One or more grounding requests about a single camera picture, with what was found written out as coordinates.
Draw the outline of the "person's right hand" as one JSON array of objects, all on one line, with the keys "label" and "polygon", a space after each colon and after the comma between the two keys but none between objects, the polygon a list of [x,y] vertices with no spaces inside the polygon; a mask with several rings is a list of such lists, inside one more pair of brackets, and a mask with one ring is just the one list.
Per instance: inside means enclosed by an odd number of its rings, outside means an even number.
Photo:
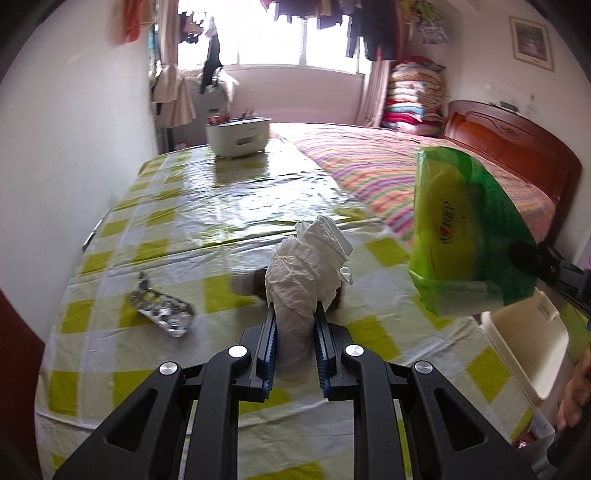
[{"label": "person's right hand", "polygon": [[590,344],[581,352],[579,361],[571,380],[567,383],[556,419],[559,431],[566,427],[575,427],[583,417],[583,408],[589,403],[591,395],[590,385]]}]

